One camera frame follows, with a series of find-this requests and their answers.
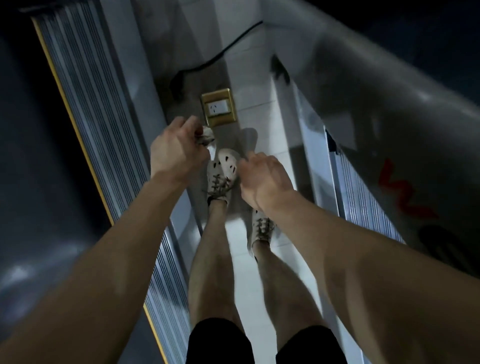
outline forearm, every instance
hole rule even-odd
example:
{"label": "forearm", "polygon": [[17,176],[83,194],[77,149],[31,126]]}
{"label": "forearm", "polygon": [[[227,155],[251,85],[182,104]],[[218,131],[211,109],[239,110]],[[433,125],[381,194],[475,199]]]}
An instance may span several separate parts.
{"label": "forearm", "polygon": [[161,173],[147,182],[115,226],[3,344],[0,358],[116,360],[138,319],[163,232],[183,189]]}
{"label": "forearm", "polygon": [[460,362],[476,349],[477,279],[333,216],[294,191],[266,213],[292,240],[370,359],[400,358],[399,348],[414,346],[418,352],[407,361],[454,353]]}

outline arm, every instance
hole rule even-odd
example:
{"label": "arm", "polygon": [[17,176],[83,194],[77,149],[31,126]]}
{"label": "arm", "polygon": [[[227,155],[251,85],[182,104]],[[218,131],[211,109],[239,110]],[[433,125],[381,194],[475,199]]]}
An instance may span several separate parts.
{"label": "arm", "polygon": [[252,154],[239,174],[243,198],[291,239],[373,363],[478,357],[478,279],[308,202],[274,157]]}
{"label": "arm", "polygon": [[176,118],[152,144],[152,179],[117,223],[0,346],[0,362],[116,362],[145,300],[170,214],[209,153]]}

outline black shorts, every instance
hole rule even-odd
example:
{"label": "black shorts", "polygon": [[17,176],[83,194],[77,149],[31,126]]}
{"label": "black shorts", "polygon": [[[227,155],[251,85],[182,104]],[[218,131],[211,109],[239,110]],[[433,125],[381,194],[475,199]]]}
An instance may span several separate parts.
{"label": "black shorts", "polygon": [[[323,326],[301,330],[276,355],[277,364],[320,361],[347,364],[332,331]],[[250,341],[237,325],[224,318],[209,318],[199,322],[190,334],[186,363],[249,364],[255,360]]]}

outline tile floor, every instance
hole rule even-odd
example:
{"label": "tile floor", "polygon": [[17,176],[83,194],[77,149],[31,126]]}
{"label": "tile floor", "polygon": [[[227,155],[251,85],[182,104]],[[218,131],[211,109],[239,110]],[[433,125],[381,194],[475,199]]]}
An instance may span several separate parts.
{"label": "tile floor", "polygon": [[[166,2],[168,8],[160,9],[153,0],[136,1],[137,8],[141,8],[143,12],[137,14],[137,19],[156,80],[171,76],[185,64],[189,64],[192,60],[191,57],[189,59],[189,54],[197,63],[198,60],[208,60],[245,29],[262,19],[258,0]],[[166,23],[170,24],[170,28],[166,26],[158,29],[157,22],[152,20],[160,16],[155,15],[156,12],[162,11],[169,14]],[[172,35],[173,28],[177,30],[176,35]],[[164,49],[174,49],[174,55],[170,58],[161,55],[159,45]],[[214,129],[218,147],[232,147],[243,154],[255,150],[275,155],[297,186],[299,174],[297,170],[294,173],[290,150],[301,147],[302,143],[293,93],[287,86],[280,84],[282,81],[275,82],[272,79],[270,58],[265,29],[261,25],[234,46],[212,69],[186,78],[185,98],[182,102],[172,101],[161,91],[159,94],[166,116],[171,120],[177,115],[201,115],[201,93],[230,87],[239,122]],[[178,65],[179,59],[185,62]],[[304,171],[300,180],[302,183],[309,182],[308,171]],[[205,177],[189,190],[194,215],[202,228],[205,227],[207,219],[205,190]],[[256,362],[274,363],[277,351],[275,331],[264,306],[256,262],[247,252],[251,209],[241,200],[238,191],[236,192],[226,226],[235,270],[235,300],[246,334],[252,342]],[[195,223],[187,226],[193,229]],[[192,239],[192,234],[188,232],[185,236],[187,238],[180,242],[180,250],[189,272],[198,240]],[[274,233],[272,251],[298,274],[320,306],[312,273],[293,244],[280,231]]]}

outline hand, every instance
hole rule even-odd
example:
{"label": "hand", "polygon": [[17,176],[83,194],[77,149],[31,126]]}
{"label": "hand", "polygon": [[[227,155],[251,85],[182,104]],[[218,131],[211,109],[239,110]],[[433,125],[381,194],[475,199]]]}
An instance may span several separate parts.
{"label": "hand", "polygon": [[274,156],[249,152],[248,161],[242,159],[238,169],[242,198],[255,210],[267,215],[266,210],[281,198],[283,192],[293,191],[290,177]]}
{"label": "hand", "polygon": [[191,176],[210,158],[207,148],[195,142],[195,134],[202,133],[202,124],[197,117],[187,121],[176,117],[152,143],[152,177],[167,172],[176,181],[188,184]]}

